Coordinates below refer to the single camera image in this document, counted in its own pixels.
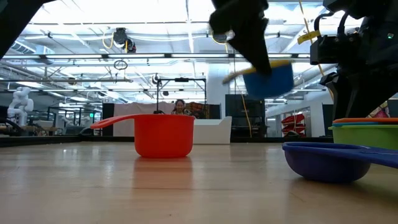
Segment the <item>ceiling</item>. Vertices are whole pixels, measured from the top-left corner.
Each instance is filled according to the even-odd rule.
[[[321,1],[303,1],[305,17],[313,30],[313,20],[319,13],[325,12]],[[31,22],[19,36],[17,43],[34,50],[35,54],[46,52],[52,54],[123,54],[124,50],[111,45],[111,36],[115,28],[125,27],[128,36],[134,40],[137,54],[155,53],[186,53],[186,54],[224,54],[234,53],[230,46],[217,44],[211,38],[208,18],[214,11],[210,0],[58,0],[47,4],[37,12]],[[308,54],[310,42],[297,44],[297,38],[307,33],[303,14],[298,1],[270,1],[265,15],[270,19],[265,37],[268,51],[274,54]],[[343,12],[321,21],[322,34],[335,34]],[[354,31],[361,21],[349,18],[346,30]],[[23,54],[20,49],[10,49],[8,55]],[[51,64],[37,63],[34,60],[4,59],[0,64],[0,77],[4,79],[128,79],[132,82],[87,82],[70,85],[68,83],[42,83],[41,89],[133,89],[118,93],[105,92],[105,97],[116,101],[155,101],[155,85],[152,77],[158,74],[161,78],[208,78],[211,64],[229,64],[230,71],[250,67],[242,60],[231,59],[175,59],[175,58],[142,58],[126,59],[128,68],[116,70],[117,59],[54,60]],[[305,77],[306,73],[318,74],[318,68],[312,67],[308,59],[294,63],[295,77]],[[317,86],[319,77],[310,75],[303,79],[301,88],[320,88]],[[237,80],[239,90],[244,91],[242,79]],[[193,101],[204,99],[200,83],[170,82],[163,90],[170,89],[168,96],[160,96],[162,100],[183,98]],[[190,91],[172,91],[175,89]],[[72,95],[87,98],[92,102],[101,102],[103,97],[97,92],[58,93],[54,97],[63,98]],[[305,92],[290,95],[302,96]]]

